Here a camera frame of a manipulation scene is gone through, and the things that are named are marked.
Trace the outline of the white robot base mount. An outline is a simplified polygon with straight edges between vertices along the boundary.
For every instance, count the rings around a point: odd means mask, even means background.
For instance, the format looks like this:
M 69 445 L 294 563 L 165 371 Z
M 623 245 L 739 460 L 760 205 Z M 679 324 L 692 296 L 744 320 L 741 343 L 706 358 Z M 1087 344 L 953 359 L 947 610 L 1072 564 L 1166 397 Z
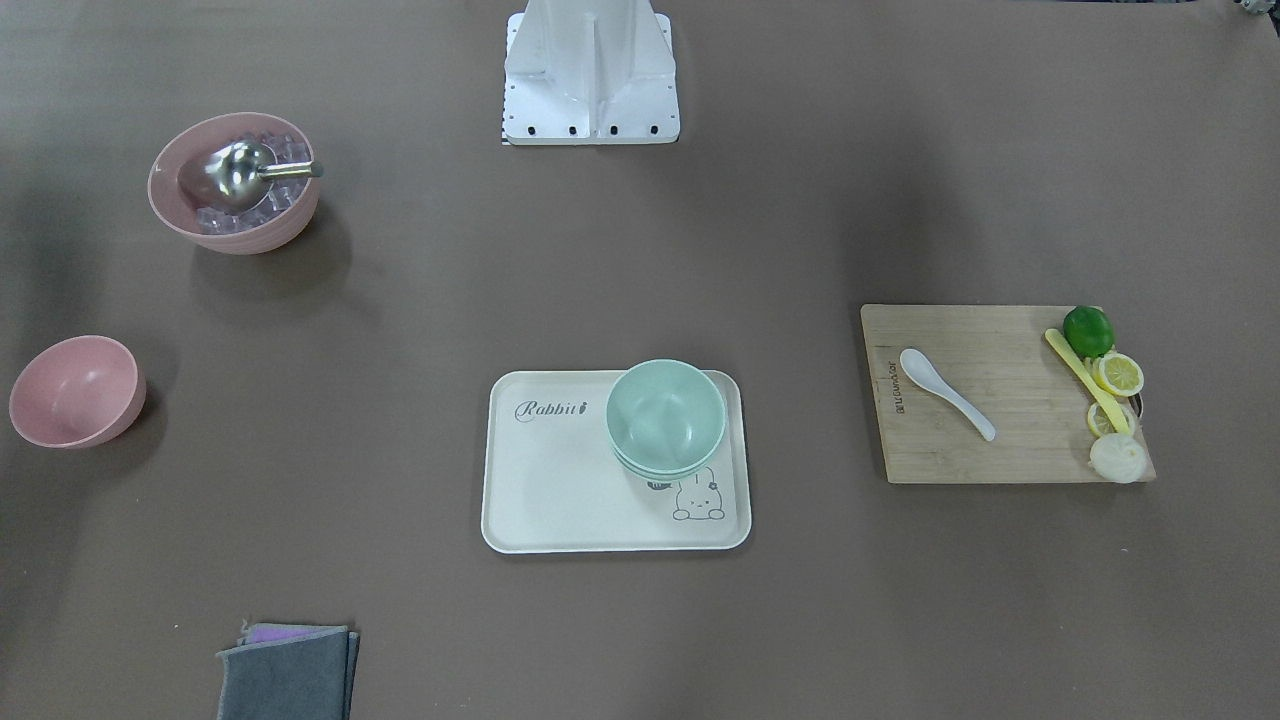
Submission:
M 675 143 L 672 24 L 649 1 L 530 1 L 506 24 L 509 146 Z

